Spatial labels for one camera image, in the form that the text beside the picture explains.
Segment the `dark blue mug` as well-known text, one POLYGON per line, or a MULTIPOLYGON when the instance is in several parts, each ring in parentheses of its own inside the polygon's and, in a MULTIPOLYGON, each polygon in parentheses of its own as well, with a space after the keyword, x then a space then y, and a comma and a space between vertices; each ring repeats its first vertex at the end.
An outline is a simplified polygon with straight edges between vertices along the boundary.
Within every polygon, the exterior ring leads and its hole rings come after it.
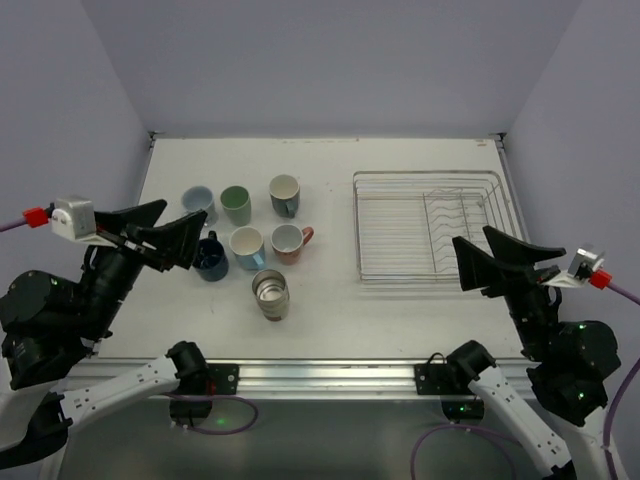
POLYGON ((207 282, 220 281, 228 274, 229 261, 215 231, 199 240, 192 267, 207 282))

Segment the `pale blue footed cup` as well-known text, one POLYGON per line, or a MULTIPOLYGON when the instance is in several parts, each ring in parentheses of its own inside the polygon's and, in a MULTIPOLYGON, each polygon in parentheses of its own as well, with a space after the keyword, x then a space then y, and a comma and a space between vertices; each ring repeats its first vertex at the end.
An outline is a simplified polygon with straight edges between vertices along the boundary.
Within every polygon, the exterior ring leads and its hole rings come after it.
POLYGON ((206 226, 212 226, 218 220, 213 192, 205 186, 193 186, 186 190, 181 197, 181 204, 188 213, 202 210, 207 213, 206 226))

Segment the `light blue mug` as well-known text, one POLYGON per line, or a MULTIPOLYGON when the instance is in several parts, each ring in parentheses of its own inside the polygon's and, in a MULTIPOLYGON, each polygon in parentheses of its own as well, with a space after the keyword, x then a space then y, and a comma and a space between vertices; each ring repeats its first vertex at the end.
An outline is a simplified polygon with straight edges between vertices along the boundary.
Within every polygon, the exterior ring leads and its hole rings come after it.
POLYGON ((251 226, 237 228, 229 239, 229 246, 241 268, 261 271, 266 268, 266 253, 262 234, 251 226))

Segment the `sage green cup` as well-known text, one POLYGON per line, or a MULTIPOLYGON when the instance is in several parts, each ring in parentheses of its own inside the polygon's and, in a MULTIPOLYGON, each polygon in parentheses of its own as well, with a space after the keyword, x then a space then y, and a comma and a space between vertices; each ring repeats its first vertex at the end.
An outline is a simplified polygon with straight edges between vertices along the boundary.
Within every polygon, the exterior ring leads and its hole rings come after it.
POLYGON ((223 210, 231 223, 238 227, 251 221, 251 199, 246 188, 239 185, 227 187, 220 196, 223 210))

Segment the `cream cup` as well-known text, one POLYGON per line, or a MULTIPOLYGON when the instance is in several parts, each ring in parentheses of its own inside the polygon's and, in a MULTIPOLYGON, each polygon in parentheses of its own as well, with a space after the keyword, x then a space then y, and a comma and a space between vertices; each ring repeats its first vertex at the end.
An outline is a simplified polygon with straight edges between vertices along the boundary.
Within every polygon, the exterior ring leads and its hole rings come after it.
POLYGON ((273 269, 259 271, 252 280, 251 290, 264 317, 281 321, 289 312, 290 294, 284 275, 273 269))

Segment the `pink mug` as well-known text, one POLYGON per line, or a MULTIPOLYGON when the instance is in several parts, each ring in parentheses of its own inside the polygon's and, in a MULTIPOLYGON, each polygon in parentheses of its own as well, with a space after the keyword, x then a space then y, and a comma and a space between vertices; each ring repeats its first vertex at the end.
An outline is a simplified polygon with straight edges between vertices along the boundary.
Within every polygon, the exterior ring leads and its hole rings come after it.
POLYGON ((277 226, 271 233, 271 247, 283 265, 294 265, 300 257, 304 246, 313 238, 315 230, 308 226, 299 228, 292 224, 277 226))

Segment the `teal grey mug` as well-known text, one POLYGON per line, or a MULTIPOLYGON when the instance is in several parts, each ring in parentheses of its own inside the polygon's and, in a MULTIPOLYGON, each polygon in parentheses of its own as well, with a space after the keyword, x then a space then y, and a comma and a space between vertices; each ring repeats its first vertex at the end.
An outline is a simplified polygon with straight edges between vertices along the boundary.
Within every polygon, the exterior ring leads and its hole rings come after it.
POLYGON ((274 211, 283 218, 293 219, 300 204, 300 184, 291 175, 275 176, 269 183, 269 194, 274 211))

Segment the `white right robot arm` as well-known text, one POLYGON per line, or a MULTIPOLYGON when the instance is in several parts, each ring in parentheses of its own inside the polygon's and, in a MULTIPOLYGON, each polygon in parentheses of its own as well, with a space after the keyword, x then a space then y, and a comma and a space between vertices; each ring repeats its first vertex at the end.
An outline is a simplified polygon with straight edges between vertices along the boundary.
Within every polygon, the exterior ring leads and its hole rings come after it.
POLYGON ((549 426, 518 395, 477 341, 447 356, 451 381, 495 411, 543 478, 627 478, 612 436, 621 397, 608 397, 604 386, 621 365, 615 334, 601 321, 559 319, 563 289, 610 287, 603 254, 584 245, 568 269, 543 268, 541 262, 562 257, 565 250, 528 244, 491 226, 483 232, 488 251, 462 236, 452 240, 460 286, 505 300, 522 354, 535 364, 526 371, 531 389, 555 424, 549 426))

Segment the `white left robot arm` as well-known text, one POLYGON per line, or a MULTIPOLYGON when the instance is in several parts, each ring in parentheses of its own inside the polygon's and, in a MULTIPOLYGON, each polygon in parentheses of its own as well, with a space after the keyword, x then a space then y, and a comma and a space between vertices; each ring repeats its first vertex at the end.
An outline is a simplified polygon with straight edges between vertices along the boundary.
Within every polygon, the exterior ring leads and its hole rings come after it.
POLYGON ((164 200, 100 212, 82 197, 26 210, 23 225, 49 226, 85 249, 78 280, 31 269, 1 299, 1 465, 41 461, 82 428, 156 395, 203 390, 207 361, 181 341, 126 371, 88 382, 101 343, 144 269, 188 269, 207 215, 198 210, 161 223, 164 200))

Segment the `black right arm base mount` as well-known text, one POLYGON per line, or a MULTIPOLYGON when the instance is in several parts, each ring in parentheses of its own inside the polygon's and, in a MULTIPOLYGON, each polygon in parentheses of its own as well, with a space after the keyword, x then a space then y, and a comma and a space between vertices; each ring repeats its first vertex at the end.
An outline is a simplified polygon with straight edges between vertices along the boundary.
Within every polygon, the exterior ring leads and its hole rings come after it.
POLYGON ((438 396, 444 416, 453 423, 479 423, 485 416, 483 401, 469 389, 482 371, 495 367, 493 356, 475 340, 470 340, 444 356, 432 354, 413 366, 416 393, 438 396))

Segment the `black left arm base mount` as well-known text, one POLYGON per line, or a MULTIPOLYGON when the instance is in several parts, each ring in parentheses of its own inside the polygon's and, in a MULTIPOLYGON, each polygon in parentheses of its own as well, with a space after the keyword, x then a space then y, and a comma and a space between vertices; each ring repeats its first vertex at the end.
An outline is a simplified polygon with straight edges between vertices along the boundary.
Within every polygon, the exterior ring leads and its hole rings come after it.
MULTIPOLYGON (((167 356, 177 367, 180 383, 173 394, 182 396, 234 395, 239 379, 238 364, 209 364, 194 342, 181 341, 167 356)), ((169 415, 178 425, 198 427, 213 410, 211 401, 171 400, 169 415)))

